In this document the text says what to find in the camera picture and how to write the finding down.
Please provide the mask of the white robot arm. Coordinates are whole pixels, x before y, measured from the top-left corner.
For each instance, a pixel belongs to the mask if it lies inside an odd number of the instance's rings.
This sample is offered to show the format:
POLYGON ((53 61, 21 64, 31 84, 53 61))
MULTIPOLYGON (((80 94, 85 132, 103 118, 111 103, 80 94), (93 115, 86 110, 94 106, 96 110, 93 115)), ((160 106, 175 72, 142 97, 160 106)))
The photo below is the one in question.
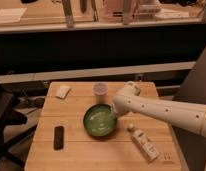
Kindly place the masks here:
POLYGON ((135 82, 127 82, 113 96, 112 113, 116 117, 128 112, 144 114, 206 137, 206 105, 142 97, 140 93, 135 82))

